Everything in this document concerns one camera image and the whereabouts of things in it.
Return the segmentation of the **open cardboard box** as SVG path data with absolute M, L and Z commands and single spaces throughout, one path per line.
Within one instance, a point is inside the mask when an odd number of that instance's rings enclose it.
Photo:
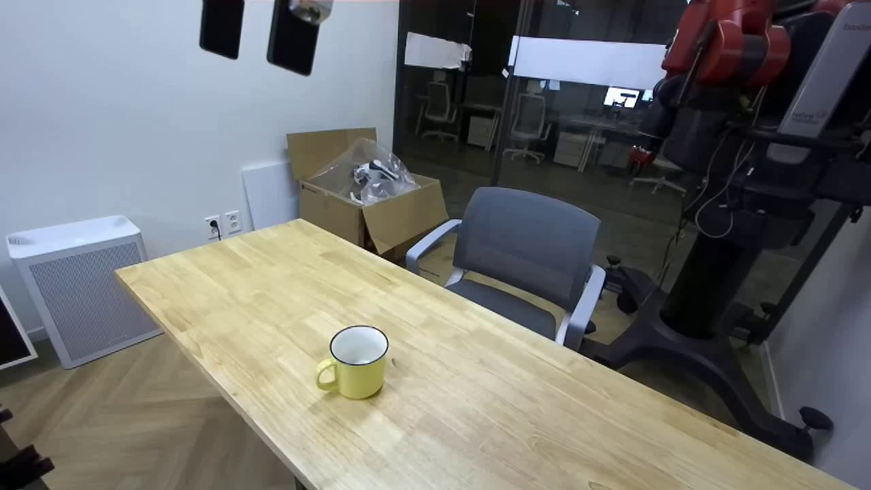
M 296 213 L 373 254 L 390 255 L 448 218 L 441 182 L 414 173 L 419 188 L 369 206 L 353 205 L 313 182 L 350 141 L 375 139 L 373 127 L 287 133 L 285 153 L 298 184 Z

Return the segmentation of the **clear plastic packing bag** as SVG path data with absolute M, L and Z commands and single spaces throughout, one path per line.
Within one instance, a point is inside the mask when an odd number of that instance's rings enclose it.
M 373 139 L 350 141 L 315 176 L 315 184 L 369 206 L 419 188 L 406 164 Z

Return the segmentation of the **wall power outlet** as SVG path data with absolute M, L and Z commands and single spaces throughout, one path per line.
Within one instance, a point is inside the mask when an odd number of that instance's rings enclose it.
M 203 224 L 207 224 L 209 240 L 226 240 L 243 232 L 243 213 L 228 209 L 228 213 L 207 214 Z

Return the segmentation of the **grey office chair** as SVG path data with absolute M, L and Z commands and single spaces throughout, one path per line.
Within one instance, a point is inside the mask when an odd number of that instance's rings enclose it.
M 568 201 L 519 188 L 475 188 L 466 213 L 417 240 L 402 267 L 458 237 L 444 286 L 526 330 L 579 348 L 607 273 L 594 261 L 602 221 Z

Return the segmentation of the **red and black robot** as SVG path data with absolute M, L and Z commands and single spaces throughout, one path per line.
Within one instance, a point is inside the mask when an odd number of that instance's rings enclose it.
M 681 221 L 693 246 L 673 286 L 613 263 L 632 325 L 579 350 L 607 368 L 663 357 L 697 372 L 734 424 L 796 457 L 833 423 L 767 412 L 731 353 L 742 330 L 764 337 L 734 303 L 757 259 L 803 240 L 814 205 L 869 205 L 871 0 L 689 0 L 663 51 L 640 161 L 669 159 L 690 182 Z

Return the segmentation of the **white air purifier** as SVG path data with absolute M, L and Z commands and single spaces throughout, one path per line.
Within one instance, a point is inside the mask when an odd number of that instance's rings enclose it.
M 142 229 L 126 214 L 11 232 L 4 248 L 66 368 L 157 335 L 116 280 L 145 259 Z

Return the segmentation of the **yellow enamel mug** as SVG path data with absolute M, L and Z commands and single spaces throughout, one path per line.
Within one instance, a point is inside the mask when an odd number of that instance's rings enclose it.
M 326 360 L 315 368 L 315 387 L 349 401 L 368 401 L 383 390 L 390 337 L 369 325 L 342 326 L 328 337 Z

